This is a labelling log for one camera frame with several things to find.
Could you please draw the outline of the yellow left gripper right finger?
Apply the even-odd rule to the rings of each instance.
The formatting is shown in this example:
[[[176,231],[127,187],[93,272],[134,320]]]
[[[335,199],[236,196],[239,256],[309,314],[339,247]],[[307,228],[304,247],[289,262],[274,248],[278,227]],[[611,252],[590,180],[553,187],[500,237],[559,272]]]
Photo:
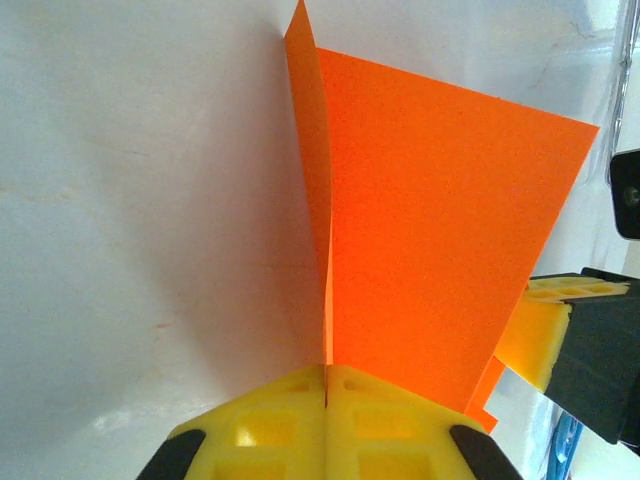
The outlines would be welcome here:
[[[327,479],[519,479],[474,419],[348,366],[327,368]]]

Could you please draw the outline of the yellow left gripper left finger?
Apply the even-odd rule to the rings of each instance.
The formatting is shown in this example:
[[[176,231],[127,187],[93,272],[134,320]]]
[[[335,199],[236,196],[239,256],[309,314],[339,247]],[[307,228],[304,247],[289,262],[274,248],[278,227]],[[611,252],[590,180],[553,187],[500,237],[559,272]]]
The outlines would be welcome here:
[[[325,369],[306,367],[175,427],[140,479],[323,479]]]

